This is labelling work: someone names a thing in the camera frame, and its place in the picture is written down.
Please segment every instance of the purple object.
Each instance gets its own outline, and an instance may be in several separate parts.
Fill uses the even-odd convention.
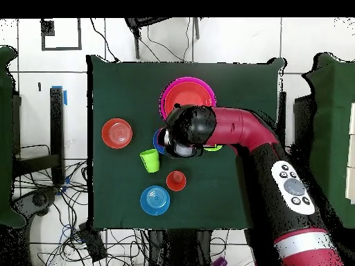
[[[165,90],[159,100],[159,112],[164,120],[166,120],[166,113],[165,113],[165,109],[164,109],[164,103],[165,103],[166,96],[168,95],[168,92],[175,85],[180,84],[181,82],[195,82],[195,83],[203,86],[208,91],[208,94],[211,97],[212,106],[213,107],[216,106],[216,96],[214,95],[214,92],[212,91],[211,87],[208,84],[206,84],[203,80],[200,80],[198,78],[192,78],[189,76],[186,76],[184,78],[177,78],[176,80],[171,82],[167,88],[165,88]]]
[[[212,263],[212,266],[227,266],[227,264],[228,262],[221,256]]]

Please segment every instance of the power strip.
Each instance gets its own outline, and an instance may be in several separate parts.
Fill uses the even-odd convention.
[[[87,251],[92,257],[92,262],[100,261],[107,257],[107,250],[103,244],[100,231],[88,229],[86,222],[79,225],[79,236],[83,243],[87,245]]]

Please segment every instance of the table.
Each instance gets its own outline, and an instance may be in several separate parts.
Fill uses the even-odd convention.
[[[252,109],[277,116],[277,76],[282,58],[268,64],[109,63],[92,55],[93,77],[93,185],[95,229],[244,229],[250,227],[242,200],[243,179],[235,153],[224,146],[201,157],[169,159],[160,155],[160,170],[147,173],[139,153],[153,148],[153,135],[164,121],[159,97],[169,82],[183,76],[204,80],[216,94],[217,106]],[[129,122],[130,144],[120,150],[101,138],[111,118]],[[173,192],[166,176],[181,170],[186,187]],[[151,216],[140,206],[141,193],[152,185],[171,197],[165,214]]]

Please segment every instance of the robot control buttons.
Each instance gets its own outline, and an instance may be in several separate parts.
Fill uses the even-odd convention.
[[[302,196],[306,192],[306,188],[303,183],[298,179],[287,179],[284,183],[286,192],[294,196]]]
[[[285,173],[284,171],[280,173],[280,177],[282,177],[283,179],[287,178],[287,173]]]
[[[271,168],[271,175],[279,189],[279,196],[287,208],[293,212],[311,215],[315,213],[314,203],[307,189],[289,162],[276,161]]]
[[[303,198],[302,198],[302,201],[303,201],[306,205],[309,205],[309,204],[310,204],[310,201],[309,201],[308,198],[306,198],[306,197],[303,197]]]
[[[301,200],[299,198],[297,198],[297,197],[293,197],[291,199],[291,201],[292,201],[292,204],[294,204],[294,205],[300,205],[301,204]]]

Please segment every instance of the red cup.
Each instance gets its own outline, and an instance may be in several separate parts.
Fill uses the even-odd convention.
[[[186,186],[186,177],[181,171],[174,170],[166,177],[166,185],[171,190],[178,192]]]

